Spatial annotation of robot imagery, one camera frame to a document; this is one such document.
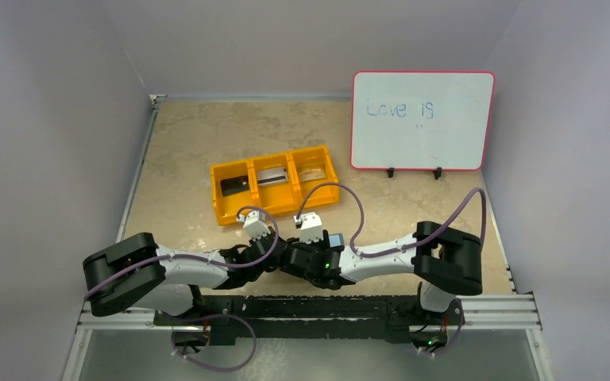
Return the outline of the blue card holder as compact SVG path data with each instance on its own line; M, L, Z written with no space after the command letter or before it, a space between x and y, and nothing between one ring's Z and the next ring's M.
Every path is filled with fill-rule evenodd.
M328 235L329 246L332 250L341 252L344 250L345 242L341 233L333 233Z

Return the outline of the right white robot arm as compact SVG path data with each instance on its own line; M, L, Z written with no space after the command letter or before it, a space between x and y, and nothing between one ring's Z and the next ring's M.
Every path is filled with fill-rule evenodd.
M416 275L422 282L415 315L432 323L457 296L482 294L483 243L482 237L421 221L412 234L356 251L329 238L311 244L292 239L280 255L279 269L333 291L384 275Z

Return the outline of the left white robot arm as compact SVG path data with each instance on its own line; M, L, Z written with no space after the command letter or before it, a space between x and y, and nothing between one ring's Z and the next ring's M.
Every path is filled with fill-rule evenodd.
M287 243L270 233L248 244L209 252L181 252L138 233L83 261L84 299L96 317L130 307L159 310L194 325L205 314L200 289L233 290L275 271Z

